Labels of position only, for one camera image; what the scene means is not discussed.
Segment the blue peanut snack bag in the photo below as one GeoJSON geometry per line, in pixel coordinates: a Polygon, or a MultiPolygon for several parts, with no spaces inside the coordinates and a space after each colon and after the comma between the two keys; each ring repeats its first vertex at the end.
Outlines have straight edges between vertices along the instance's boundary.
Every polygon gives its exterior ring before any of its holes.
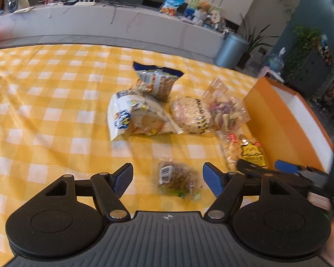
{"type": "Polygon", "coordinates": [[[132,64],[138,79],[133,89],[167,103],[174,83],[182,78],[182,71],[156,65],[143,65],[136,61],[132,64]]]}

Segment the teddy bear toy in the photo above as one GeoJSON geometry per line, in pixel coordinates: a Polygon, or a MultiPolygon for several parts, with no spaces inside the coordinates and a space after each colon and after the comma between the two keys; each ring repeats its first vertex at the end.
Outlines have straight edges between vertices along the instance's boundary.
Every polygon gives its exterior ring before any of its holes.
{"type": "Polygon", "coordinates": [[[208,11],[211,8],[211,4],[207,1],[200,1],[198,7],[193,14],[193,23],[196,25],[202,25],[208,16],[208,11]]]}

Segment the blue chips bag on console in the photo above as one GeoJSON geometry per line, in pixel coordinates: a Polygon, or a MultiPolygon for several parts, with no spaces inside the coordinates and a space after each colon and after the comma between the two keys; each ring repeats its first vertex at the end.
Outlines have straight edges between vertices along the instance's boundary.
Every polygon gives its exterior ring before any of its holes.
{"type": "Polygon", "coordinates": [[[159,12],[169,16],[176,16],[178,8],[185,2],[185,0],[164,0],[159,12]]]}

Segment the dark cabinet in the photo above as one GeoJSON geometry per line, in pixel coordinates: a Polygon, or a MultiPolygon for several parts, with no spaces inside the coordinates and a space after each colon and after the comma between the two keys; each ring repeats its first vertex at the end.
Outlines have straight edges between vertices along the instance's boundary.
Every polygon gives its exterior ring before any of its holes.
{"type": "Polygon", "coordinates": [[[322,86],[332,67],[316,51],[312,50],[302,61],[301,67],[290,77],[287,84],[303,97],[310,98],[322,86]]]}

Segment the white blue bread bag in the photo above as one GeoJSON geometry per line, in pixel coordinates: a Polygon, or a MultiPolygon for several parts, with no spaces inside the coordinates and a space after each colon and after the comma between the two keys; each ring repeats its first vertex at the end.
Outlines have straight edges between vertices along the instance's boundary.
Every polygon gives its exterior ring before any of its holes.
{"type": "Polygon", "coordinates": [[[134,89],[121,90],[112,96],[107,109],[107,125],[111,140],[122,135],[183,133],[161,103],[134,89]]]}

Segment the round rice cracker packet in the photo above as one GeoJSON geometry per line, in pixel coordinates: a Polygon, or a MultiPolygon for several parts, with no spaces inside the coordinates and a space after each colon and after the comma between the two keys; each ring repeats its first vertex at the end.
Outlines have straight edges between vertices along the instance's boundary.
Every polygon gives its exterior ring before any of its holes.
{"type": "Polygon", "coordinates": [[[199,98],[176,96],[170,102],[170,109],[172,118],[185,132],[203,134],[211,128],[212,115],[199,98]]]}

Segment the white marble tv console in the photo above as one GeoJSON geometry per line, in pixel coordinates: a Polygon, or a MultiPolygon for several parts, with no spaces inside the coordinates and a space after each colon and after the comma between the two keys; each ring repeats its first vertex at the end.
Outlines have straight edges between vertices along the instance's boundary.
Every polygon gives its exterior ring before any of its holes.
{"type": "Polygon", "coordinates": [[[223,35],[146,8],[38,6],[0,15],[1,48],[78,43],[155,51],[210,61],[223,35]]]}

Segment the yellow label cracker bag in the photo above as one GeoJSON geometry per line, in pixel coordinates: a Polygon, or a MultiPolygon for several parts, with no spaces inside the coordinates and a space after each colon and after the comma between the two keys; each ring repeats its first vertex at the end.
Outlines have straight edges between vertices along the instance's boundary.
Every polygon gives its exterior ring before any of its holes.
{"type": "Polygon", "coordinates": [[[216,135],[229,171],[236,171],[236,164],[240,159],[263,168],[267,167],[267,158],[261,144],[255,138],[222,131],[216,132],[216,135]]]}

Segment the blue grey trash can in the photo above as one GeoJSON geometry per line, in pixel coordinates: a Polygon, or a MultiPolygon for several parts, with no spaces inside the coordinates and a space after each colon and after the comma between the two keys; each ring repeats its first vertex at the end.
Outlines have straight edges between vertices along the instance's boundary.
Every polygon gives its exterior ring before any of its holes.
{"type": "Polygon", "coordinates": [[[215,58],[215,64],[222,68],[235,69],[248,47],[248,41],[234,32],[228,32],[215,58]]]}

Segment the orange cardboard box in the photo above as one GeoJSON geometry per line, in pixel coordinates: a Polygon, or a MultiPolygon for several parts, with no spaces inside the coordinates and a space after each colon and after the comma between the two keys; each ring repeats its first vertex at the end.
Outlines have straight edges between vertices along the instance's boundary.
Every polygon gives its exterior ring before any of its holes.
{"type": "Polygon", "coordinates": [[[334,144],[299,93],[261,77],[244,98],[247,125],[275,168],[278,160],[329,173],[334,144]]]}

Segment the pink small heater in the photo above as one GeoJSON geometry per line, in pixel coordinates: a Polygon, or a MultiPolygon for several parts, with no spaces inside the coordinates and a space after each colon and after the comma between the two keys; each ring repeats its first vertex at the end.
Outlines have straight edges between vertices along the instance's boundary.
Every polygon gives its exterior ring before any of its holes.
{"type": "Polygon", "coordinates": [[[268,66],[264,66],[263,68],[260,69],[256,78],[260,79],[261,77],[268,77],[268,78],[271,78],[272,80],[278,81],[280,83],[284,83],[284,79],[281,77],[281,73],[272,70],[268,66]]]}

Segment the tall leaf potted plant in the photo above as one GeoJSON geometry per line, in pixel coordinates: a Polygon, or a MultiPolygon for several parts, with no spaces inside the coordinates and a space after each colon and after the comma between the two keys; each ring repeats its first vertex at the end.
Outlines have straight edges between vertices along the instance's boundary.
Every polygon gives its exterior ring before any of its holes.
{"type": "Polygon", "coordinates": [[[247,18],[245,18],[242,14],[240,14],[240,17],[242,21],[238,28],[238,34],[248,43],[248,45],[246,50],[243,52],[237,67],[244,69],[252,56],[253,50],[255,50],[257,47],[273,47],[273,45],[264,42],[265,39],[275,39],[279,38],[279,36],[265,34],[265,31],[269,29],[271,24],[266,25],[257,32],[256,26],[252,28],[247,18]]]}

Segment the brown cookie clear packet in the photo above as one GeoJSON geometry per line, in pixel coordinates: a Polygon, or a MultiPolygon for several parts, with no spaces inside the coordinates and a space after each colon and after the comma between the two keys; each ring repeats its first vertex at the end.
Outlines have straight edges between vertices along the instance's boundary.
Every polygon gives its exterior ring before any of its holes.
{"type": "Polygon", "coordinates": [[[202,194],[200,173],[191,166],[161,160],[157,166],[157,187],[163,194],[197,200],[202,194]]]}

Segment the water jug with pump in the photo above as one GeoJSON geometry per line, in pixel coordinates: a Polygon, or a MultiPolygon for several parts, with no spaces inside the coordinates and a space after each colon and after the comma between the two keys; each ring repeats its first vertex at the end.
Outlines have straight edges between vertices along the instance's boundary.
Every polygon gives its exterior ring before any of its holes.
{"type": "Polygon", "coordinates": [[[267,58],[265,65],[275,72],[282,72],[284,68],[283,55],[286,52],[286,48],[283,47],[277,54],[271,54],[267,58]]]}

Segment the green white picture card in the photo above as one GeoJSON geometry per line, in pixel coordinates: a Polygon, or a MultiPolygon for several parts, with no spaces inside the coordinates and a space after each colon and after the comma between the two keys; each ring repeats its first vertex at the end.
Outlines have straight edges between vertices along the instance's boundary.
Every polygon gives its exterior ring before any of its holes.
{"type": "Polygon", "coordinates": [[[190,0],[183,17],[191,20],[193,24],[214,25],[221,20],[221,8],[205,0],[190,0]]]}

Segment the trailing green vine plant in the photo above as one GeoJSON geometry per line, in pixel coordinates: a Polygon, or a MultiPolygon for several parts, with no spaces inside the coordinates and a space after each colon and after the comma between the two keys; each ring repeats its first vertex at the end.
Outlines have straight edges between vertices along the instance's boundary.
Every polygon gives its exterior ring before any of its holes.
{"type": "Polygon", "coordinates": [[[303,60],[313,49],[317,49],[322,32],[318,28],[298,25],[294,29],[296,40],[285,62],[285,72],[290,77],[301,68],[303,60]]]}

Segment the colourful veggie chips bag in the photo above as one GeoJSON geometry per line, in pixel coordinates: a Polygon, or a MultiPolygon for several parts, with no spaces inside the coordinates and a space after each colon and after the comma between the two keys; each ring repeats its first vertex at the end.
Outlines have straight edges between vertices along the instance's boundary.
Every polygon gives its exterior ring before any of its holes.
{"type": "Polygon", "coordinates": [[[250,120],[243,100],[232,96],[219,78],[210,83],[202,101],[211,114],[211,126],[216,131],[234,133],[250,120]]]}

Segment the yellow checkered tablecloth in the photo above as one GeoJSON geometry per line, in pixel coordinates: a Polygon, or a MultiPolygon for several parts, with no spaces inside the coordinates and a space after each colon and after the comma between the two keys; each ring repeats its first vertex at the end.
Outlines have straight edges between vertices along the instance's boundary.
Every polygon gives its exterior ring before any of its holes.
{"type": "Polygon", "coordinates": [[[154,184],[162,158],[201,169],[209,161],[226,170],[212,133],[118,137],[111,140],[107,108],[113,94],[137,79],[134,61],[183,72],[173,95],[201,97],[219,78],[244,97],[256,79],[183,57],[96,45],[43,45],[0,51],[0,266],[11,260],[5,235],[9,215],[64,174],[87,179],[126,162],[134,178],[122,197],[136,210],[205,211],[212,193],[196,200],[167,197],[154,184]]]}

